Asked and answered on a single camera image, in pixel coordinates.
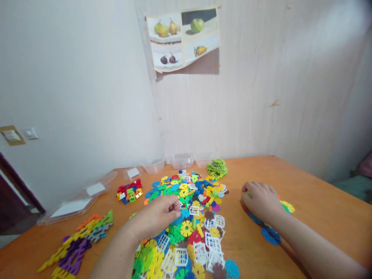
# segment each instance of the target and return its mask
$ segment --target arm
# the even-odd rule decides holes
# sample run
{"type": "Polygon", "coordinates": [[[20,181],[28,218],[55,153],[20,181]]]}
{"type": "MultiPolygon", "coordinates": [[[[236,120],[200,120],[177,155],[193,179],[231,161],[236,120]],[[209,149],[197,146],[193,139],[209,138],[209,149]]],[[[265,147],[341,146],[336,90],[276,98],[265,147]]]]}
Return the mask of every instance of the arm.
{"type": "Polygon", "coordinates": [[[163,195],[154,199],[119,229],[89,278],[130,279],[140,242],[159,235],[181,215],[180,210],[176,195],[163,195]]]}
{"type": "Polygon", "coordinates": [[[292,247],[313,278],[367,278],[369,272],[301,221],[289,215],[273,189],[247,182],[242,200],[254,215],[269,223],[292,247]]]}

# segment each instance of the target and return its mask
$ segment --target doorway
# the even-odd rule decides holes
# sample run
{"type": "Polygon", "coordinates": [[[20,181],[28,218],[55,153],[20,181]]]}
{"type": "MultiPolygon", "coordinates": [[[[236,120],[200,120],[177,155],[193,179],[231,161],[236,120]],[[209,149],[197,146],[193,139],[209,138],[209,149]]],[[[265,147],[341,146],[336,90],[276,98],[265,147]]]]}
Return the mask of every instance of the doorway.
{"type": "Polygon", "coordinates": [[[0,153],[0,236],[16,236],[36,224],[45,209],[0,153]]]}

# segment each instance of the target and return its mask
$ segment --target wooden wall panel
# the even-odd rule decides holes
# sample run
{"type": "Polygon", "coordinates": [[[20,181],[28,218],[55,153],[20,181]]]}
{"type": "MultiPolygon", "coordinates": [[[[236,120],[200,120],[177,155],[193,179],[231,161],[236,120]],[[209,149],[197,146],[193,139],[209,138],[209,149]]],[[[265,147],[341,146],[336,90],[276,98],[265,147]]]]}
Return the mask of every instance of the wooden wall panel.
{"type": "Polygon", "coordinates": [[[274,154],[325,176],[370,24],[365,2],[135,3],[142,29],[143,13],[222,4],[219,50],[178,72],[155,74],[144,31],[165,155],[274,154]]]}

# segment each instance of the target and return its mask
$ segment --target wooden table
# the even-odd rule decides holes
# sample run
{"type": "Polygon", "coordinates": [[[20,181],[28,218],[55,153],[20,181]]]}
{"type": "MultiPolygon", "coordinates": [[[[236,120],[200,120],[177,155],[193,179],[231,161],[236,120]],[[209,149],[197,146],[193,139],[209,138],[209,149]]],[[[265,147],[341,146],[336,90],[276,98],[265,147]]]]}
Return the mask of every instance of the wooden table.
{"type": "MultiPolygon", "coordinates": [[[[220,214],[226,219],[226,234],[221,243],[225,260],[234,260],[242,278],[304,278],[292,250],[268,243],[260,228],[246,215],[240,204],[241,186],[245,181],[265,182],[273,186],[282,200],[296,209],[294,216],[330,240],[364,267],[372,263],[372,206],[336,187],[302,171],[275,156],[226,160],[229,174],[220,180],[229,194],[222,200],[220,214]]],[[[143,207],[144,197],[124,205],[116,201],[117,187],[124,184],[123,169],[110,183],[108,193],[98,198],[83,216],[46,227],[34,226],[0,250],[0,278],[50,278],[56,264],[42,273],[39,266],[61,245],[64,236],[93,213],[114,212],[114,226],[88,250],[78,278],[87,278],[101,253],[116,231],[128,218],[143,207]]],[[[207,176],[205,168],[194,164],[193,170],[207,176]]],[[[166,165],[161,173],[141,176],[144,193],[154,181],[177,173],[166,165]]]]}

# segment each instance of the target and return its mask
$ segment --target door frame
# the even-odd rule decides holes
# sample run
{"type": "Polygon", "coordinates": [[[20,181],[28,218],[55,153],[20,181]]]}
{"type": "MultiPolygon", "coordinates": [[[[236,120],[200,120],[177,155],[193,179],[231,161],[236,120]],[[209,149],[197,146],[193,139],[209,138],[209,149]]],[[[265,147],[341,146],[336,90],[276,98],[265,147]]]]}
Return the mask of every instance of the door frame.
{"type": "Polygon", "coordinates": [[[34,194],[28,189],[24,181],[18,175],[18,173],[13,169],[9,162],[4,157],[4,154],[0,152],[0,169],[9,179],[9,181],[14,185],[14,187],[19,191],[21,196],[33,207],[35,207],[40,213],[45,213],[45,209],[42,207],[38,199],[34,194]]]}

